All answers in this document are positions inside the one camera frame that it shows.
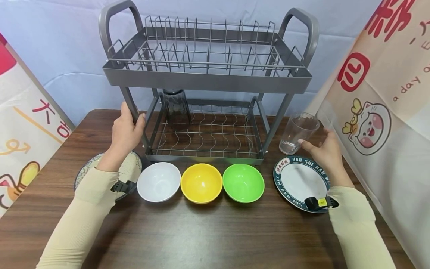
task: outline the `gray dish rack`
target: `gray dish rack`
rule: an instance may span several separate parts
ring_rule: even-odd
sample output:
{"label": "gray dish rack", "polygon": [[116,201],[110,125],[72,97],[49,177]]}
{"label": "gray dish rack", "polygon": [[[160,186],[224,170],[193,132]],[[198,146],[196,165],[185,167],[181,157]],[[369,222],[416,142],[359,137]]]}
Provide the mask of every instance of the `gray dish rack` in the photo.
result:
{"label": "gray dish rack", "polygon": [[[132,12],[137,33],[126,43],[112,43],[110,19],[126,9]],[[303,56],[283,41],[293,16],[308,28]],[[275,29],[273,22],[246,25],[242,21],[201,22],[197,18],[160,16],[147,16],[143,24],[131,0],[102,9],[99,31],[108,58],[103,71],[111,85],[120,87],[134,120],[139,111],[129,87],[152,88],[154,97],[147,109],[147,122],[155,121],[154,130],[142,137],[150,161],[262,163],[291,99],[304,93],[312,78],[307,67],[319,37],[317,19],[296,8],[287,12],[279,31]],[[188,99],[192,124],[187,130],[174,131],[167,124],[163,107],[156,112],[163,103],[159,89],[256,95],[250,101]],[[271,125],[261,102],[265,93],[283,94]],[[263,142],[254,112],[263,123]]]}

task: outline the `banner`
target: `banner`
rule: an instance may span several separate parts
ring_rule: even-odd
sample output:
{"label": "banner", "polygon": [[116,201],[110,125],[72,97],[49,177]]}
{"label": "banner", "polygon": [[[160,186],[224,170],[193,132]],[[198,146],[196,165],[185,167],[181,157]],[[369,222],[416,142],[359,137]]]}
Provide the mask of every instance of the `banner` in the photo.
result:
{"label": "banner", "polygon": [[0,34],[0,217],[71,133],[14,54]]}
{"label": "banner", "polygon": [[430,2],[383,0],[309,107],[417,268],[430,268]]}

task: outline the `yellow bowl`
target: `yellow bowl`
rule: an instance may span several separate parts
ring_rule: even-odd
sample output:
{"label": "yellow bowl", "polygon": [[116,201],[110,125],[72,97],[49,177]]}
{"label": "yellow bowl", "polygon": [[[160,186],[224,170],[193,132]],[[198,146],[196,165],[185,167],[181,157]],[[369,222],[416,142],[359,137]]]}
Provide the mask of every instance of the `yellow bowl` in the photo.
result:
{"label": "yellow bowl", "polygon": [[193,203],[210,203],[222,190],[222,176],[212,165],[191,165],[182,174],[181,190],[185,197]]}

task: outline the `cartoon character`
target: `cartoon character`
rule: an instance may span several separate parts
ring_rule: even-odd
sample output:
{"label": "cartoon character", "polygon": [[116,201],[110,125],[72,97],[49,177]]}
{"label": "cartoon character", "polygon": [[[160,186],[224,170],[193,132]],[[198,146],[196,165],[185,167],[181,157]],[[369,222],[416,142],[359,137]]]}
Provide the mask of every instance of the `cartoon character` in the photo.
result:
{"label": "cartoon character", "polygon": [[351,108],[353,113],[350,122],[346,122],[342,132],[363,155],[372,155],[382,148],[390,135],[391,116],[382,104],[365,102],[361,105],[359,99],[354,99]]}
{"label": "cartoon character", "polygon": [[31,161],[21,170],[18,183],[15,183],[9,174],[0,176],[0,207],[9,209],[39,171],[40,165],[35,161]]}

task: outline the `yellow tag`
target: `yellow tag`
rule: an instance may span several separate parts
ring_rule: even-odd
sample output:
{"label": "yellow tag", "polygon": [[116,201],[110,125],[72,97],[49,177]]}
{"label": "yellow tag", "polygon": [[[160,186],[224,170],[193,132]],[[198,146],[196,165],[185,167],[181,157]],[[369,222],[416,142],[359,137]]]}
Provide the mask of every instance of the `yellow tag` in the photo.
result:
{"label": "yellow tag", "polygon": [[322,199],[318,200],[318,206],[319,207],[326,207],[327,205],[328,205],[327,204],[327,200],[325,198],[322,198]]}

